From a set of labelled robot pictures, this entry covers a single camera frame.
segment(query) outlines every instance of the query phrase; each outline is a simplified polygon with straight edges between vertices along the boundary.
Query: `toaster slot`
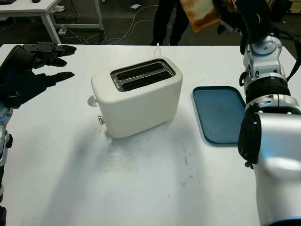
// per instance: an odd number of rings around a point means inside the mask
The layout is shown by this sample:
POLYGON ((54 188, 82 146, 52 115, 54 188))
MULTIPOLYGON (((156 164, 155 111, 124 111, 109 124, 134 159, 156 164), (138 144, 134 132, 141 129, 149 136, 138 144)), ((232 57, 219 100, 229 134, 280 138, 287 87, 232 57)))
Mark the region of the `toaster slot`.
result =
POLYGON ((130 91, 136 88, 140 88, 143 86, 147 86, 153 84, 158 81, 162 81, 168 78, 171 78, 172 75, 168 71, 159 72, 157 74, 153 74, 147 77, 143 77, 134 81, 129 81, 122 84, 122 88, 124 91, 130 91))
POLYGON ((118 78, 119 81, 123 81, 125 79, 130 79, 139 75, 143 75, 149 72, 153 72, 153 71, 157 71, 160 69, 163 69, 164 66, 163 64, 161 64, 160 62, 154 63, 154 64, 150 64, 147 66, 142 66, 142 67, 138 67, 138 68, 134 68, 132 70, 128 70, 126 72, 121 72, 121 73, 117 73, 116 77, 118 78))

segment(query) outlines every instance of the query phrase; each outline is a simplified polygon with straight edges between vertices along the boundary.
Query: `white table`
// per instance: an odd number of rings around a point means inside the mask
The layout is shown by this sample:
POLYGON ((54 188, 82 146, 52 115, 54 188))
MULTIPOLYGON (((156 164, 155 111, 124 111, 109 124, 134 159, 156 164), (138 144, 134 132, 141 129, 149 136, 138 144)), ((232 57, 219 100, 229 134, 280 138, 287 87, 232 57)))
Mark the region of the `white table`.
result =
POLYGON ((40 16, 51 40, 55 43, 61 44, 50 14, 50 11, 60 1, 61 0, 41 0, 38 3, 33 3, 32 0, 17 0, 12 4, 0 5, 0 16, 40 16))
MULTIPOLYGON (((0 62, 12 47, 0 48, 0 62)), ((108 136, 98 108, 88 106, 90 78, 127 58, 151 57, 155 47, 76 47, 64 68, 76 76, 15 110, 9 122, 14 143, 1 204, 8 226, 259 225, 253 171, 235 146, 204 140, 191 100, 196 86, 229 85, 244 96, 239 47, 161 47, 184 75, 177 115, 125 139, 108 136)), ((289 73, 294 59, 286 49, 281 62, 289 73)), ((299 101, 300 83, 298 71, 289 86, 299 101)))
POLYGON ((95 11, 97 14, 98 24, 57 24, 52 17, 51 10, 61 0, 41 0, 33 3, 32 0, 16 0, 12 4, 0 5, 1 17, 18 17, 18 16, 40 16, 45 25, 51 40, 54 43, 61 44, 60 38, 56 33, 56 28, 88 28, 104 30, 102 15, 100 12, 98 0, 94 0, 95 11))

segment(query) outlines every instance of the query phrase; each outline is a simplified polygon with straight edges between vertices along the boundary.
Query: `leg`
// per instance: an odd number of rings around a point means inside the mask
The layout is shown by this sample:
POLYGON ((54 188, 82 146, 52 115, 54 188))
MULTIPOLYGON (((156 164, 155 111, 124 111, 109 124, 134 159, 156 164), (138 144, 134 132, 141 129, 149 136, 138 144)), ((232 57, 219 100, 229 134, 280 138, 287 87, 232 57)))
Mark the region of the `leg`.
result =
POLYGON ((181 6, 179 0, 177 0, 177 13, 174 20, 173 29, 170 35, 170 45, 176 46, 181 40, 182 34, 186 30, 189 24, 189 20, 181 6))
POLYGON ((157 43, 162 45, 166 36, 167 24, 175 3, 176 0, 159 0, 158 10, 155 15, 152 45, 156 45, 157 43))
POLYGON ((52 20, 48 13, 40 13, 40 16, 42 18, 43 24, 45 25, 48 34, 51 38, 51 40, 56 44, 61 44, 60 38, 58 37, 55 27, 53 26, 52 20))

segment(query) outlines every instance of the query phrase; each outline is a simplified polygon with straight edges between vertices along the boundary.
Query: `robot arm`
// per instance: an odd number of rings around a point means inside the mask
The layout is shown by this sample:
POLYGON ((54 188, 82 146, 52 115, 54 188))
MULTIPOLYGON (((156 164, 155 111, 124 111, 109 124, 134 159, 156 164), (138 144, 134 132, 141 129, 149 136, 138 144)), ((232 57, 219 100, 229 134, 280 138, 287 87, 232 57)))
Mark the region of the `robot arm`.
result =
POLYGON ((301 44, 271 26, 265 0, 237 0, 236 6, 239 13, 219 11, 221 25, 243 34, 240 49, 246 70, 239 83, 245 88, 247 106, 238 150, 255 171, 260 224, 299 226, 301 108, 287 82, 300 66, 301 44), (295 42, 298 55, 288 77, 279 61, 282 43, 275 36, 280 34, 295 42))
MULTIPOLYGON (((63 67, 66 62, 60 57, 74 54, 75 47, 58 46, 51 42, 39 42, 36 45, 17 45, 0 66, 0 202, 3 199, 2 178, 8 149, 13 137, 6 131, 6 125, 13 109, 26 103, 47 87, 74 76, 71 72, 47 76, 34 74, 33 69, 44 65, 63 67)), ((6 223, 6 209, 0 206, 0 226, 6 223)))

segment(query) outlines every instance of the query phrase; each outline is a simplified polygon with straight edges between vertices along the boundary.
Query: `black pants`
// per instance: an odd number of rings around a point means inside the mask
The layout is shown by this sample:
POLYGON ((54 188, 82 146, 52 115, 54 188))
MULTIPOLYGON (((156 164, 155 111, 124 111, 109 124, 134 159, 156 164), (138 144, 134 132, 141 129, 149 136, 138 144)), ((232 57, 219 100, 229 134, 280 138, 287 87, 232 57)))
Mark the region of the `black pants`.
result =
POLYGON ((177 12, 170 36, 170 45, 177 45, 180 41, 189 23, 180 0, 159 0, 158 10, 155 15, 152 45, 156 45, 157 43, 162 45, 166 36, 167 24, 175 4, 177 4, 177 12))

